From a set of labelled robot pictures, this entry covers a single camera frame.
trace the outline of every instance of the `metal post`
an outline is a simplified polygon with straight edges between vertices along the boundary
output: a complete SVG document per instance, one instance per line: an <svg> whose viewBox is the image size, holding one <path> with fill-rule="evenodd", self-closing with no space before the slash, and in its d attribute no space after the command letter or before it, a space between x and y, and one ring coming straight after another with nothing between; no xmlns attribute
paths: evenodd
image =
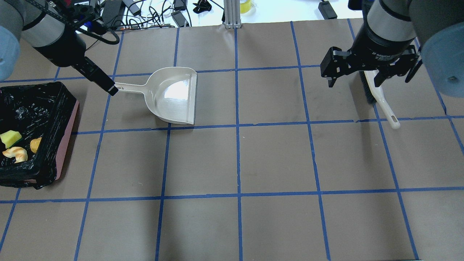
<svg viewBox="0 0 464 261"><path fill-rule="evenodd" d="M224 0L224 14L226 29L241 28L242 20L240 19L240 0Z"/></svg>

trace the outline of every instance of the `dustpan handle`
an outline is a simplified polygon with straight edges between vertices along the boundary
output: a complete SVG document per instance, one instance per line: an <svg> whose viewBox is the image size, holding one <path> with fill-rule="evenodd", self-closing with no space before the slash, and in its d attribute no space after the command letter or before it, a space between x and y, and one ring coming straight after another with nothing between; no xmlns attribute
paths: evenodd
<svg viewBox="0 0 464 261"><path fill-rule="evenodd" d="M115 87L119 91L123 91L123 92L133 92L133 93L143 93L143 94L147 92L147 88L144 85L115 83Z"/></svg>

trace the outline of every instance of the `black plastic bag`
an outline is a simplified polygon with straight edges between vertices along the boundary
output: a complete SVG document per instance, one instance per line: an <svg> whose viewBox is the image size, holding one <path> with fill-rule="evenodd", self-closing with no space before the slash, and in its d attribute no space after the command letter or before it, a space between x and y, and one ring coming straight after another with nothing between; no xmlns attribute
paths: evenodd
<svg viewBox="0 0 464 261"><path fill-rule="evenodd" d="M15 146L28 156L14 163L0 154L1 186L40 189L55 180L56 154L76 101L61 82L0 88L0 133L18 131L22 140ZM34 154L30 142L38 137L42 140Z"/></svg>

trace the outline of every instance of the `croissant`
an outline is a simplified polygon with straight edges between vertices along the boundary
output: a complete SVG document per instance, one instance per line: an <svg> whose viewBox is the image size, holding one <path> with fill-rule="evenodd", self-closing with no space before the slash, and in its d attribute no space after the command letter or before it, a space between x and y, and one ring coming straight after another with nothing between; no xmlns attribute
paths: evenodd
<svg viewBox="0 0 464 261"><path fill-rule="evenodd" d="M27 151L21 147L11 147L6 151L2 152L5 157L12 158L15 157L16 162L23 162L27 160Z"/></svg>

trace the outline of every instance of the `green object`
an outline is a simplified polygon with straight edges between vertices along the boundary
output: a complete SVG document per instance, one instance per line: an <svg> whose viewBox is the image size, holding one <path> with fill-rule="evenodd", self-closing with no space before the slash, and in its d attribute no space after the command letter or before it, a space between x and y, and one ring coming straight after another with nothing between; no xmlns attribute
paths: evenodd
<svg viewBox="0 0 464 261"><path fill-rule="evenodd" d="M22 136L17 131L9 130L3 134L0 134L0 138L3 144L5 144L6 149L8 149L17 143L22 138Z"/></svg>

